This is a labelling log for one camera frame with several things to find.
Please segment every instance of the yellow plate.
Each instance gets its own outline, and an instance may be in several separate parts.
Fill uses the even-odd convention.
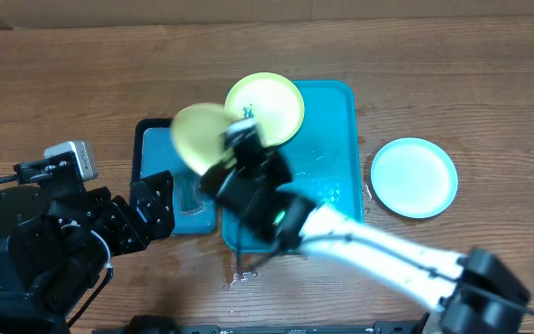
[[[223,156],[223,134],[235,119],[223,105],[200,103],[176,114],[171,124],[174,148],[193,172],[203,175]]]
[[[251,74],[228,93],[225,109],[234,119],[253,118],[266,147],[284,144],[304,120],[304,100],[287,78],[274,73]]]

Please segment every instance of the wooden table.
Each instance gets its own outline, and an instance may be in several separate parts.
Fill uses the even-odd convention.
[[[257,71],[351,86],[364,179],[373,153],[394,138],[445,148],[460,175],[445,213],[404,222],[365,189],[366,222],[442,249],[495,251],[534,294],[534,17],[0,32],[0,175],[44,148],[85,139],[100,167],[88,187],[127,196],[138,121],[223,102]],[[219,229],[154,242],[113,264],[115,278],[76,333],[141,314],[258,326],[367,324],[423,312],[354,269],[299,256],[229,287],[234,258]],[[534,331],[534,319],[523,329]]]

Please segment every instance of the green light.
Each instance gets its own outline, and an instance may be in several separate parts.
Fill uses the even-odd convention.
[[[282,222],[282,220],[284,220],[284,217],[286,217],[286,212],[285,211],[280,211],[277,216],[275,217],[275,221],[273,222],[274,225],[279,225],[279,223]]]

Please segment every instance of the blue tray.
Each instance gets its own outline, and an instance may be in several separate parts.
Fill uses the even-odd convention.
[[[211,199],[202,200],[202,210],[199,212],[181,213],[178,191],[182,190],[179,190],[178,186],[183,184],[183,180],[179,180],[179,177],[188,177],[194,175],[194,172],[186,167],[172,145],[171,123],[172,120],[148,119],[137,124],[132,182],[140,177],[170,171],[174,178],[174,190],[172,192],[174,229],[172,233],[174,235],[208,234],[216,226],[216,207]]]
[[[362,177],[351,89],[340,81],[295,81],[304,99],[304,121],[298,133],[280,147],[294,181],[280,188],[328,203],[363,222]],[[238,219],[224,209],[222,237],[237,249]],[[268,252],[271,247],[243,229],[242,252]]]

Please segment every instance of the wall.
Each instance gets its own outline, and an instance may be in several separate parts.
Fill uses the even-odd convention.
[[[0,0],[0,29],[534,15],[534,0]]]

